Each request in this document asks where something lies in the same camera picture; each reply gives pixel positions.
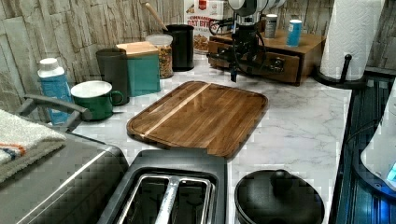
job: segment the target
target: cutting board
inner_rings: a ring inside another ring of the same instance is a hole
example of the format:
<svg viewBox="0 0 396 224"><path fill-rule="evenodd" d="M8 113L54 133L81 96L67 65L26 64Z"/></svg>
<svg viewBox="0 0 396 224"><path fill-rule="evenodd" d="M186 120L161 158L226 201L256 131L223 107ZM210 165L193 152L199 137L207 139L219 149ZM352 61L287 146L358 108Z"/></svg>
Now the cutting board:
<svg viewBox="0 0 396 224"><path fill-rule="evenodd" d="M166 147L206 148L230 158L265 114L262 94L201 81L186 82L131 118L128 134Z"/></svg>

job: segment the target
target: water bottle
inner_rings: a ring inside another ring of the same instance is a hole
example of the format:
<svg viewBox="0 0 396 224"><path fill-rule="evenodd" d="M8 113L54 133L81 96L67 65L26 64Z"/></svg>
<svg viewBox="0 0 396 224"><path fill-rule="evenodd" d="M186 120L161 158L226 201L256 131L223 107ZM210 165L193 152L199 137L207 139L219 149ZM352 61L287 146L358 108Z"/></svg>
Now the water bottle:
<svg viewBox="0 0 396 224"><path fill-rule="evenodd" d="M38 76L40 77L43 94L66 102L72 102L66 74L64 69L58 65L58 61L54 58L43 59L40 61L39 67ZM48 111L52 125L63 124L69 118L69 114L65 112L51 108Z"/></svg>

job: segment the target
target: wall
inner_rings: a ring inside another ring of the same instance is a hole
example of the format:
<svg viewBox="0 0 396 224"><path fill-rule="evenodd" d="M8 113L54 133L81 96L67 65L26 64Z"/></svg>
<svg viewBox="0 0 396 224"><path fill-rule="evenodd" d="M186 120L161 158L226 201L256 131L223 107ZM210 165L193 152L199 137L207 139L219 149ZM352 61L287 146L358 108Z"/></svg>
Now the wall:
<svg viewBox="0 0 396 224"><path fill-rule="evenodd" d="M14 112L25 93L40 93L36 72L43 58L57 58L72 84L99 79L97 50L161 31L146 2L165 24L182 22L182 0L0 0L0 108ZM281 29L300 19L306 33L326 35L332 5L333 0L288 0L267 12L278 14ZM388 0L371 66L396 69L395 13L395 1Z"/></svg>

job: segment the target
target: cabinet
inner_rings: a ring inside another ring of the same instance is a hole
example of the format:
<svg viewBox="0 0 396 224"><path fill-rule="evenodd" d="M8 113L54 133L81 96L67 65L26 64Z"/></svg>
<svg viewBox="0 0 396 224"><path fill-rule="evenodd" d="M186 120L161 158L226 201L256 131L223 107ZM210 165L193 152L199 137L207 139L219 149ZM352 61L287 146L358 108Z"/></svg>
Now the cabinet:
<svg viewBox="0 0 396 224"><path fill-rule="evenodd" d="M299 47L288 47L286 45L288 32L276 31L276 37L264 38L266 50L265 60L262 53L259 53L255 62L264 63L262 69L253 68L251 74L271 78L281 82L286 82L295 86L300 86L312 73L314 66L319 66L323 54L325 38L321 35L301 34ZM222 49L227 49L232 44L230 35L210 36L208 44L209 53L218 53ZM209 57L209 63L216 67L229 67L229 64L222 59Z"/></svg>

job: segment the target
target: blue water bottle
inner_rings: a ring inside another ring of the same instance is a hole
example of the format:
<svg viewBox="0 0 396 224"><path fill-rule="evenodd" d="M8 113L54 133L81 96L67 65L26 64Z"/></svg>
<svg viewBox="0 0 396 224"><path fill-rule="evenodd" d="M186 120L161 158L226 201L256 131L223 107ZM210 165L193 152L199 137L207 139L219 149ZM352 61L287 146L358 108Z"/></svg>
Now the blue water bottle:
<svg viewBox="0 0 396 224"><path fill-rule="evenodd" d="M289 47L298 47L302 28L303 28L302 21L299 20L290 21L288 40L286 42L286 45L288 45Z"/></svg>
<svg viewBox="0 0 396 224"><path fill-rule="evenodd" d="M44 95L66 102L72 102L64 69L58 65L56 59L47 58L41 60L38 76L40 77L41 90ZM51 108L48 111L52 125L63 124L69 118L69 114L62 111Z"/></svg>

